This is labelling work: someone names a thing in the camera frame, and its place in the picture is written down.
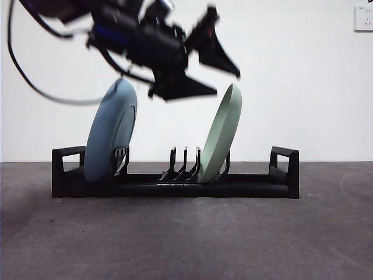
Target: blue component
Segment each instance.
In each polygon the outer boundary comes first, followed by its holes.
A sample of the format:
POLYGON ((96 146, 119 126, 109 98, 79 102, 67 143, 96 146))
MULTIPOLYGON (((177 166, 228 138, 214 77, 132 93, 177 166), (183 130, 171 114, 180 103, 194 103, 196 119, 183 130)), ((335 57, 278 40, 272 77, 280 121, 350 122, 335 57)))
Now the blue component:
POLYGON ((122 45, 123 47, 127 47, 131 44, 131 39, 129 37, 123 36, 123 34, 108 29, 107 27, 101 26, 97 23, 93 26, 93 31, 105 39, 122 45))

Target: gray floor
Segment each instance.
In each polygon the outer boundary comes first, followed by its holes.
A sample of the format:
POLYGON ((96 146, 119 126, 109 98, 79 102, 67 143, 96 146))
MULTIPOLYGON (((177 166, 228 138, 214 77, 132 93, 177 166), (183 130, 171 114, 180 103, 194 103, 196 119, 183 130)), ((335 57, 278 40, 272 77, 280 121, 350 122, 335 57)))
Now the gray floor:
POLYGON ((299 200, 52 199, 50 181, 1 164, 4 280, 373 279, 372 162, 301 163, 299 200))

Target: plate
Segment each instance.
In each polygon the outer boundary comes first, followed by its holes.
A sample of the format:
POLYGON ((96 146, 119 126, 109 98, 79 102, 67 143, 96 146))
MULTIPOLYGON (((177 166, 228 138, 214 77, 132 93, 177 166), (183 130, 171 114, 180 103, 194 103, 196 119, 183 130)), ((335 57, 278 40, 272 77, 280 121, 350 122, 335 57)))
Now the plate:
POLYGON ((215 115, 200 159, 198 183, 209 183, 222 167, 240 121, 242 96, 236 85, 230 85, 215 115))
MULTIPOLYGON (((115 149, 129 146, 137 112, 137 95, 125 79, 118 79, 105 94, 89 133, 84 162, 87 182, 95 183, 112 172, 115 149)), ((117 168, 123 158, 118 158, 117 168)))

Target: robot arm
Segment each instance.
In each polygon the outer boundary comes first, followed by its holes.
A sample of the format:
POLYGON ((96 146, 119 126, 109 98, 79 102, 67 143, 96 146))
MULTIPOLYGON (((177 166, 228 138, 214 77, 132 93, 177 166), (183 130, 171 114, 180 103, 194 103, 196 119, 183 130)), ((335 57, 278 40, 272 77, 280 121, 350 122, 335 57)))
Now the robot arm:
POLYGON ((191 51, 199 53, 205 65, 233 73, 240 70, 224 52, 215 34, 218 20, 216 8, 208 7, 203 19, 187 38, 177 25, 168 26, 166 17, 172 11, 169 0, 154 0, 139 19, 142 0, 19 0, 39 24, 55 36, 60 34, 41 18, 57 18, 67 24, 90 13, 93 28, 87 46, 96 47, 105 60, 121 75, 127 75, 150 84, 149 96, 158 95, 164 100, 188 96, 215 95, 216 90, 185 75, 191 51), (154 80, 122 69, 110 57, 109 51, 123 55, 138 66, 150 68, 154 80))

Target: white wall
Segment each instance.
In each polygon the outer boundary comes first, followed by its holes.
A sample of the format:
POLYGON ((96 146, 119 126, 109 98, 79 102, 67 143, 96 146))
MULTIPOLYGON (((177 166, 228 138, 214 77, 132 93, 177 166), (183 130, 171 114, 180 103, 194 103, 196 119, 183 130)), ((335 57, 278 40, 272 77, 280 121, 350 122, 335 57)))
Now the white wall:
MULTIPOLYGON (((272 145, 299 149, 304 161, 373 160, 373 34, 353 31, 353 7, 366 0, 173 2, 171 21, 187 32, 208 2, 216 4, 218 37, 242 78, 201 66, 194 55, 189 74, 215 85, 218 98, 166 104, 149 100, 147 87, 132 81, 139 106, 131 160, 168 160, 174 145, 179 151, 187 145, 192 153, 202 148, 231 82, 241 88, 244 102, 232 160, 268 160, 272 145)), ((1 161, 49 161, 53 148, 85 145, 97 106, 52 103, 26 85, 6 49, 8 4, 1 1, 1 161)), ((18 60, 47 92, 100 97, 116 80, 98 52, 85 49, 85 37, 51 37, 19 3, 14 20, 18 60)), ((87 25, 89 20, 79 23, 87 25)))

